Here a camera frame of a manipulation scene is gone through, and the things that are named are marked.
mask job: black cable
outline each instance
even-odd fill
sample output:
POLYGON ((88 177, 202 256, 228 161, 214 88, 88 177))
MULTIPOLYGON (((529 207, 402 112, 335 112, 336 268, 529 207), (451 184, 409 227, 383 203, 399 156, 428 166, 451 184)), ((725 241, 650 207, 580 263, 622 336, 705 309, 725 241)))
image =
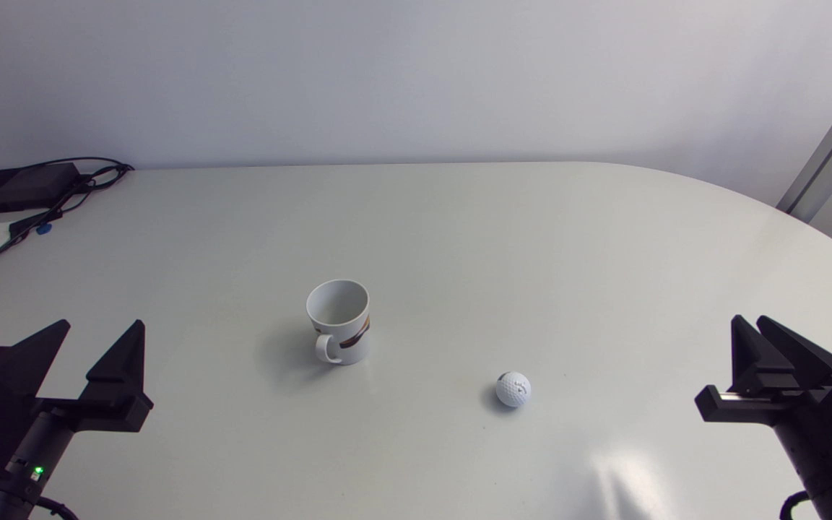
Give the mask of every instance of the black cable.
POLYGON ((786 498, 785 503, 782 504, 782 509, 779 510, 779 520, 792 520, 792 509, 808 500, 811 500, 811 497, 808 496, 807 491, 798 491, 798 493, 786 498))
POLYGON ((49 509, 51 516, 59 514, 63 520, 79 520, 79 517, 73 511, 70 511, 69 507, 66 507, 65 504, 59 503, 56 500, 40 497, 37 499, 37 506, 43 507, 43 509, 49 509))
MULTIPOLYGON (((89 187, 93 187, 93 186, 95 186, 95 182, 94 182, 94 181, 92 181, 92 184, 90 184, 90 185, 89 185, 89 187)), ((95 190, 89 190, 89 191, 86 191, 86 192, 85 192, 85 194, 84 194, 84 195, 82 195, 82 198, 81 198, 81 199, 79 199, 78 203, 73 204, 71 207, 64 208, 64 209, 63 209, 63 214, 65 215, 66 213, 69 213, 70 211, 72 211, 72 210, 74 210, 74 209, 76 209, 76 208, 80 207, 80 205, 82 205, 82 203, 84 203, 84 202, 85 202, 85 200, 89 198, 89 195, 90 195, 90 194, 94 194, 94 193, 95 193, 95 190)))
POLYGON ((33 230, 33 228, 36 228, 37 226, 40 226, 42 224, 46 224, 46 222, 48 222, 49 220, 52 220, 53 215, 57 214, 57 212, 60 212, 60 215, 62 215, 63 205, 66 204, 66 202, 70 198, 72 198, 73 195, 85 194, 85 196, 82 197, 82 200, 80 200, 78 204, 75 204, 75 205, 73 205, 73 207, 69 208, 70 211, 72 211, 72 210, 78 208, 80 205, 82 205, 82 203, 85 202, 85 199, 88 197, 88 195, 91 194, 93 191, 105 190, 106 188, 110 188, 111 186, 113 186, 113 184, 115 184, 116 182, 121 180, 121 178, 123 178, 129 171, 132 171, 133 169, 135 169, 135 168, 132 167, 132 165, 128 165, 128 164, 125 164, 124 162, 120 162, 120 161, 117 161, 115 159, 106 158, 106 157, 68 157, 68 158, 65 158, 65 159, 55 159, 53 161, 37 162, 37 164, 26 165, 26 167, 21 167, 21 168, 18 168, 18 169, 39 168, 39 167, 43 167, 43 165, 52 165, 52 164, 57 164, 57 163, 66 163, 66 162, 83 161, 83 160, 106 161, 106 162, 112 163, 112 165, 109 165, 109 167, 101 168, 93 174, 82 175, 82 177, 80 178, 80 180, 82 182, 79 182, 75 186, 70 188, 66 192, 66 195, 64 195, 62 198, 60 198, 60 200, 57 201, 57 203, 54 204, 49 210, 42 213, 40 215, 40 218, 38 218, 37 220, 34 220, 32 223, 27 225, 27 227, 24 227, 23 230, 19 231, 18 233, 14 233, 12 238, 9 241, 7 241, 2 246, 0 246, 0 254, 3 254, 5 251, 9 250, 9 248, 11 248, 12 246, 15 246, 16 244, 20 243, 20 241, 23 241, 24 238, 27 236, 27 234, 30 233, 31 230, 33 230), (112 170, 118 172, 118 174, 116 174, 115 177, 112 178, 112 180, 102 182, 101 184, 98 184, 98 183, 95 182, 96 177, 99 177, 101 175, 105 175, 106 173, 108 173, 112 170))

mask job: white mug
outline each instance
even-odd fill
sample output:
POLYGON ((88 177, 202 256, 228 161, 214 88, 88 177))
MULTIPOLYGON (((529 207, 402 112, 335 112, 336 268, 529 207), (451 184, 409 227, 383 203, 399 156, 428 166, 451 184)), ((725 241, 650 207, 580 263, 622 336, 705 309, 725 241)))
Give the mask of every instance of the white mug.
POLYGON ((368 355, 368 290, 350 279, 321 283, 307 297, 307 316, 320 333, 316 357, 327 363, 352 365, 368 355))

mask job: tabletop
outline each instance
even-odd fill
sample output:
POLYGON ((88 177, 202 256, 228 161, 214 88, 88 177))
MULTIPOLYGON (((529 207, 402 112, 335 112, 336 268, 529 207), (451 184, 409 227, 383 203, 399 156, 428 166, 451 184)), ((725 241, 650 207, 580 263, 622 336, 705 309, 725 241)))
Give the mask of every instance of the tabletop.
POLYGON ((832 351, 832 240, 597 162, 136 171, 0 258, 0 345, 72 323, 41 396, 146 324, 142 431, 76 435, 44 493, 84 520, 775 517, 775 434, 693 403, 736 313, 832 351), (372 298, 357 365, 314 356, 335 277, 372 298))

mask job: mug rim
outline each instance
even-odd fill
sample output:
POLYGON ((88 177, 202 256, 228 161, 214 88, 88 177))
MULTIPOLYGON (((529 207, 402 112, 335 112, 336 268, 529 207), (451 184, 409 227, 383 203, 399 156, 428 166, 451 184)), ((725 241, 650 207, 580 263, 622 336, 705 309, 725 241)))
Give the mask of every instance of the mug rim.
POLYGON ((368 312, 368 307, 370 305, 371 305, 371 294, 368 292, 368 288, 366 286, 364 286, 363 284, 361 284, 361 283, 359 283, 359 282, 357 282, 353 279, 331 279, 331 280, 324 281, 323 283, 314 287, 313 290, 310 291, 310 294, 307 295, 307 303, 304 305, 304 309, 307 310, 307 317, 309 317, 309 319, 311 321, 316 322, 317 325, 322 325, 322 326, 344 326, 344 325, 349 325, 349 323, 353 323, 354 321, 360 319, 361 316, 365 316, 365 314, 368 312), (351 283, 354 283, 355 285, 361 287, 361 290, 364 290, 364 309, 361 309, 361 312, 358 313, 356 315, 356 317, 353 317, 349 321, 344 321, 342 323, 326 323, 326 322, 320 321, 320 320, 316 319, 315 317, 313 317, 313 313, 310 312, 310 298, 311 298, 311 296, 313 296, 314 293, 317 292, 317 290, 320 290, 320 287, 323 287, 326 284, 337 282, 337 281, 351 282, 351 283))

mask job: black power supply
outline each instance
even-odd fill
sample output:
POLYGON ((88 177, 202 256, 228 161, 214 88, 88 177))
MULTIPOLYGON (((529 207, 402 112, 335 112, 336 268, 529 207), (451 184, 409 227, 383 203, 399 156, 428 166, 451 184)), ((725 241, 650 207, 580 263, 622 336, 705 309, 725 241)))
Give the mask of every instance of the black power supply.
POLYGON ((0 169, 0 213, 50 208, 79 183, 72 162, 0 169))

